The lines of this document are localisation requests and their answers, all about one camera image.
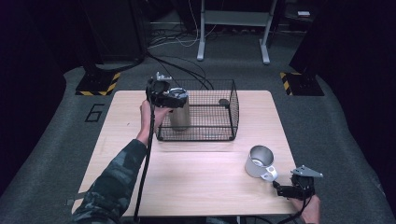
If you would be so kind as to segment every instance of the yellow and black hazard tape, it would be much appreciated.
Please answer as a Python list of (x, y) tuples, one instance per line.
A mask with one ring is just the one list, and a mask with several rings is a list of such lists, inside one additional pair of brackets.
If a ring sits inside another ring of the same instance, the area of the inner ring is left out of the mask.
[(114, 75), (113, 79), (111, 80), (110, 85), (108, 86), (107, 90), (105, 91), (76, 91), (76, 95), (110, 95), (113, 92), (114, 88), (116, 88), (117, 81), (120, 78), (120, 73)]
[(300, 73), (280, 73), (280, 77), (282, 78), (283, 87), (285, 88), (286, 94), (293, 95), (286, 74), (300, 75)]

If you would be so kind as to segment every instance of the hand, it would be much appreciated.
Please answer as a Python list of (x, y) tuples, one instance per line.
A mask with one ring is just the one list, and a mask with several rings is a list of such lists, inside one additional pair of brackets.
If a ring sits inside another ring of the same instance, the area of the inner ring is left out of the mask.
[[(168, 107), (154, 107), (154, 131), (157, 130), (158, 127), (163, 123), (163, 119), (165, 118), (166, 114), (171, 111), (172, 108)], [(146, 146), (149, 143), (149, 125), (151, 121), (151, 109), (149, 105), (149, 101), (143, 101), (142, 105), (140, 106), (140, 116), (141, 116), (141, 126), (140, 132), (137, 135), (136, 139), (145, 144)]]
[[(294, 207), (300, 211), (303, 207), (303, 201), (298, 200), (298, 199), (289, 199), (291, 203), (294, 205)], [(315, 223), (319, 224), (320, 222), (320, 199), (319, 197), (315, 194), (312, 196), (311, 201), (309, 204), (306, 206), (304, 209), (303, 213), (301, 214), (301, 219), (303, 220), (304, 223)]]

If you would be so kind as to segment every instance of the wooden table top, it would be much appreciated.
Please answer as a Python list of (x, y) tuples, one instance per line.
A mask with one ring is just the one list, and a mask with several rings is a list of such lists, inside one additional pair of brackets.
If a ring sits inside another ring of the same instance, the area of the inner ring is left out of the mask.
[[(272, 183), (245, 171), (249, 150), (263, 145), (274, 152), (276, 180), (291, 185), (294, 159), (269, 91), (237, 91), (239, 125), (229, 142), (159, 142), (153, 137), (150, 163), (139, 208), (141, 217), (247, 216), (295, 213)], [(79, 192), (87, 191), (140, 129), (144, 91), (117, 91), (92, 153)], [(144, 162), (134, 188), (135, 202)], [(76, 200), (74, 212), (82, 200)]]

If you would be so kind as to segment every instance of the black stand base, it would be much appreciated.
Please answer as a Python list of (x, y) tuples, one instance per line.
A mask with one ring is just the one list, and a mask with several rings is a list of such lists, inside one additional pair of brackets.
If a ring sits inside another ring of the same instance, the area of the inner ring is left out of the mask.
[(120, 73), (99, 70), (94, 75), (85, 73), (76, 87), (76, 95), (109, 95), (116, 87)]
[(280, 73), (287, 95), (324, 96), (317, 80), (299, 73)]

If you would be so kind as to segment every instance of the person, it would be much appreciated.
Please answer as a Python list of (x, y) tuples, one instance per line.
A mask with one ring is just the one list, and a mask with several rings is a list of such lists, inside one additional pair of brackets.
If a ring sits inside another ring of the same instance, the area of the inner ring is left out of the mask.
[[(171, 110), (167, 107), (154, 107), (154, 130)], [(92, 183), (81, 205), (73, 213), (71, 223), (120, 223), (120, 218), (131, 202), (137, 175), (147, 154), (151, 120), (151, 108), (147, 100), (140, 106), (140, 115), (141, 126), (136, 138), (122, 149)], [(301, 209), (303, 202), (293, 199), (291, 202), (296, 209)], [(302, 215), (305, 223), (318, 223), (318, 203), (318, 198), (313, 197), (305, 208)], [(206, 219), (206, 223), (227, 223), (215, 217), (210, 219), (213, 222), (207, 222)]]

